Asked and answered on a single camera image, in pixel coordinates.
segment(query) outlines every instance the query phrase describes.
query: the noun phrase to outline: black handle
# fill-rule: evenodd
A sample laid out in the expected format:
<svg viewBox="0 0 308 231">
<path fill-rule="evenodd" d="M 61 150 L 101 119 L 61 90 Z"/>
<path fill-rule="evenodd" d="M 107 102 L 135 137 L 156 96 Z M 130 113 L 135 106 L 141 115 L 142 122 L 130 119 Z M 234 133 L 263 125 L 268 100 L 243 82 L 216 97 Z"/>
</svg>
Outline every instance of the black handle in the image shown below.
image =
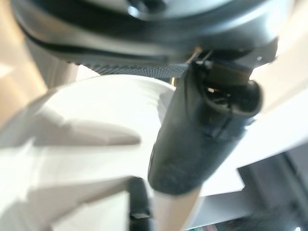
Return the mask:
<svg viewBox="0 0 308 231">
<path fill-rule="evenodd" d="M 201 65 L 190 65 L 157 136 L 148 180 L 162 193 L 179 195 L 200 186 L 231 153 L 261 108 L 261 89 L 255 82 L 238 89 L 244 89 L 242 98 L 238 92 L 234 99 L 226 94 L 225 104 L 220 95 L 211 95 L 206 72 Z M 253 104 L 247 107 L 243 98 Z"/>
</svg>

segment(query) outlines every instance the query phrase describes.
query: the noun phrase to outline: black cylindrical part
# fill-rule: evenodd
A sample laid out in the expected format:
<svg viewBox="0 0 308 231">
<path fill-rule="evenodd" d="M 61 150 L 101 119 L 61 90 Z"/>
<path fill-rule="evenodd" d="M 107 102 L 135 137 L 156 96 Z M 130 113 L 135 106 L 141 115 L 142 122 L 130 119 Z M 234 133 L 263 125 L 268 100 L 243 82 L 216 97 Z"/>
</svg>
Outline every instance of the black cylindrical part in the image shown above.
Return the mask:
<svg viewBox="0 0 308 231">
<path fill-rule="evenodd" d="M 257 83 L 248 81 L 243 95 L 236 92 L 238 100 L 226 106 L 208 96 L 213 89 L 206 75 L 203 66 L 191 64 L 169 105 L 148 174 L 159 192 L 179 195 L 200 186 L 231 153 L 261 108 Z"/>
</svg>

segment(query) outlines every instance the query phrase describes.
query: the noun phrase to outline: black mesh fabric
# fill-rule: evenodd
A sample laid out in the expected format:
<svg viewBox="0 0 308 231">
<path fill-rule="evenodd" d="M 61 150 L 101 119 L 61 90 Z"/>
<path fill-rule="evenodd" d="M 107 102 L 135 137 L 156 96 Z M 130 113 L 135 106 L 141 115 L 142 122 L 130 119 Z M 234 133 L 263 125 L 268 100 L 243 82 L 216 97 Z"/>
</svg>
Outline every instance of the black mesh fabric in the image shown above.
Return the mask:
<svg viewBox="0 0 308 231">
<path fill-rule="evenodd" d="M 103 65 L 83 64 L 100 75 L 126 74 L 146 77 L 154 77 L 166 82 L 173 77 L 179 78 L 186 70 L 187 65 L 172 66 L 128 66 L 128 65 Z"/>
</svg>

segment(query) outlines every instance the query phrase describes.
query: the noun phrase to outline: white plastic part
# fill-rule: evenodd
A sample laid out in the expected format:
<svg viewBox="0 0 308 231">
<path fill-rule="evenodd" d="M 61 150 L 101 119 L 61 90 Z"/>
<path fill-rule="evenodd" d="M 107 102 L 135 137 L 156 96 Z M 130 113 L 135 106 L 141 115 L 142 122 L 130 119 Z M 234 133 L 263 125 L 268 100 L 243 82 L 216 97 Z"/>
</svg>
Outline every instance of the white plastic part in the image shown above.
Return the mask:
<svg viewBox="0 0 308 231">
<path fill-rule="evenodd" d="M 103 76 L 51 90 L 0 134 L 0 230 L 126 231 L 174 87 Z"/>
</svg>

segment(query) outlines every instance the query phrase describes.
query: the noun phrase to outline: white surface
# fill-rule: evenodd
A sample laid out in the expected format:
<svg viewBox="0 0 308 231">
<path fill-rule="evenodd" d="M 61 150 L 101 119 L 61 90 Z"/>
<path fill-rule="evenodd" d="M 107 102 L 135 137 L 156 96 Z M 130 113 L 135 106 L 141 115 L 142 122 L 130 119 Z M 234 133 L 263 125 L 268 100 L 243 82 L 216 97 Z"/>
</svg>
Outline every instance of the white surface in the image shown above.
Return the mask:
<svg viewBox="0 0 308 231">
<path fill-rule="evenodd" d="M 50 92 L 16 116 L 0 134 L 0 230 L 126 230 L 127 176 L 146 179 L 173 90 L 152 78 L 103 76 Z"/>
</svg>

